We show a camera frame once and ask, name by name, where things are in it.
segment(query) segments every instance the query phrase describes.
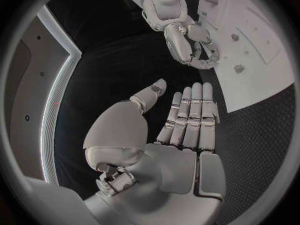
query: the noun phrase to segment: white trim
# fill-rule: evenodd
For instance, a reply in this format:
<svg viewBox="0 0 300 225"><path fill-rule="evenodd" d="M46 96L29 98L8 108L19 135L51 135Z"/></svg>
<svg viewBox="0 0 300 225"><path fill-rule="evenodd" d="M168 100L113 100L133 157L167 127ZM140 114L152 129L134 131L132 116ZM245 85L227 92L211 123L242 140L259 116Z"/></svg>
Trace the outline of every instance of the white trim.
<svg viewBox="0 0 300 225"><path fill-rule="evenodd" d="M59 185L54 161L54 135L60 104L70 77L81 59L82 52L69 38L46 6L37 13L37 17L51 35L69 53L49 92L45 103L40 130L40 159L44 179L47 183Z"/></svg>

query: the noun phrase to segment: white panel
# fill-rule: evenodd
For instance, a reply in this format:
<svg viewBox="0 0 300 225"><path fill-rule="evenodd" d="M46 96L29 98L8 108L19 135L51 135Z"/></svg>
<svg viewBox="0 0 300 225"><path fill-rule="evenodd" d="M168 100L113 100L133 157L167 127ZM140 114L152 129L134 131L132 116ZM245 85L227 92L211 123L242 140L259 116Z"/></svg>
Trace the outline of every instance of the white panel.
<svg viewBox="0 0 300 225"><path fill-rule="evenodd" d="M199 0L198 13L219 49L220 61L214 69L230 113L279 93L294 82L294 76L283 44L259 8L250 0L222 1L227 1L227 8L218 29L204 0ZM236 65L244 70L237 73Z"/></svg>

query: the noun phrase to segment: white robotic hand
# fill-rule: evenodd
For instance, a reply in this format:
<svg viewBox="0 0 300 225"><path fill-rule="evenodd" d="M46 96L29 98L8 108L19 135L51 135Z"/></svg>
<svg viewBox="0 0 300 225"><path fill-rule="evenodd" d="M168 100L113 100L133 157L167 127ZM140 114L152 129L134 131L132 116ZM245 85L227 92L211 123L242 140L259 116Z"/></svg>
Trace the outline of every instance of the white robotic hand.
<svg viewBox="0 0 300 225"><path fill-rule="evenodd" d="M157 136L157 143L174 145L193 151L215 150L215 124L219 123L217 104L213 102L213 87L196 82L183 94L176 92L167 121Z"/></svg>
<svg viewBox="0 0 300 225"><path fill-rule="evenodd" d="M102 172L97 185L108 195L114 195L134 184L134 177L124 169L136 164L143 156L148 126L147 112L167 88L160 79L104 111L88 131L83 148L91 168Z"/></svg>
<svg viewBox="0 0 300 225"><path fill-rule="evenodd" d="M219 60L218 49L207 30L188 16L185 0L133 0L142 10L142 16L157 32L164 32L166 45L173 58L181 64L206 70ZM185 35L193 41L193 47ZM201 45L206 48L208 60L200 59Z"/></svg>

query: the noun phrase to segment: humanoid robot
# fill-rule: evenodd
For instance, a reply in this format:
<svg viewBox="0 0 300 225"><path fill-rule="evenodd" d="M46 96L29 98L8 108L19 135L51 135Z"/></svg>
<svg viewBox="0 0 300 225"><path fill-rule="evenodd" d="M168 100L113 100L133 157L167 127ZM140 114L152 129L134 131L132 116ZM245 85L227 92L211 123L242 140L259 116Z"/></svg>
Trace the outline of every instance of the humanoid robot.
<svg viewBox="0 0 300 225"><path fill-rule="evenodd" d="M188 16L185 0L133 1L151 28L164 32L176 61L197 69L210 69L218 62L216 46L209 33ZM200 59L202 47L208 60ZM226 182L221 159L215 154L215 128L220 119L212 85L196 82L183 93L176 92L164 127L156 141L147 144L143 114L166 89L160 79L114 104L86 135L87 163L100 172L99 192L86 204L100 224L215 222ZM111 210L101 208L102 202Z"/></svg>

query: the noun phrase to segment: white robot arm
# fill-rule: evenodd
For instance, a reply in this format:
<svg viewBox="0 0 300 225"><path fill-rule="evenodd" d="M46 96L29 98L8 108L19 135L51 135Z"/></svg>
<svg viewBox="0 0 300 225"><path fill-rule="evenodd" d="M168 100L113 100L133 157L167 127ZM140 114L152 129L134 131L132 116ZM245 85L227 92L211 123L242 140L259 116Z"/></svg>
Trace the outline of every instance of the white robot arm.
<svg viewBox="0 0 300 225"><path fill-rule="evenodd" d="M185 0L133 0L142 16L157 32L164 32L166 45L173 58L197 69L211 69L219 60L218 49L207 30L188 16ZM201 45L206 47L208 60L200 59Z"/></svg>

